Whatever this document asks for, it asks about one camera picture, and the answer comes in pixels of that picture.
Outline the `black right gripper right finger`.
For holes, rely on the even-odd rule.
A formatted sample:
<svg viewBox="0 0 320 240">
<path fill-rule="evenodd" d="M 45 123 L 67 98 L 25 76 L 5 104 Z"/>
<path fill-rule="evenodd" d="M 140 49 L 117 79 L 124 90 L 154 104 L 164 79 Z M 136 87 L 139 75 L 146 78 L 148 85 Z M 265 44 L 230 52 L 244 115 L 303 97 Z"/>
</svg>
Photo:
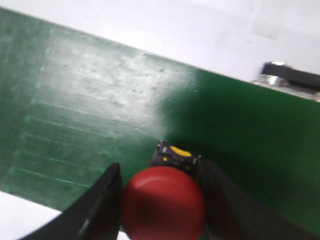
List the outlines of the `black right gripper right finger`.
<svg viewBox="0 0 320 240">
<path fill-rule="evenodd" d="M 318 240 L 320 237 L 274 214 L 249 196 L 212 161 L 199 166 L 211 240 Z"/>
</svg>

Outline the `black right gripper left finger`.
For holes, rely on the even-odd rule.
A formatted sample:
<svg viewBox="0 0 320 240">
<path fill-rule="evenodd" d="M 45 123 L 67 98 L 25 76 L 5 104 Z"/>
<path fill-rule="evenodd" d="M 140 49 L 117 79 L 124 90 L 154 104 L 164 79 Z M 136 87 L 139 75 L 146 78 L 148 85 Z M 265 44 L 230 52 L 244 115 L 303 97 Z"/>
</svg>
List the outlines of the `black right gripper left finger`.
<svg viewBox="0 0 320 240">
<path fill-rule="evenodd" d="M 120 230 L 123 179 L 111 164 L 79 199 L 23 240 L 116 240 Z"/>
</svg>

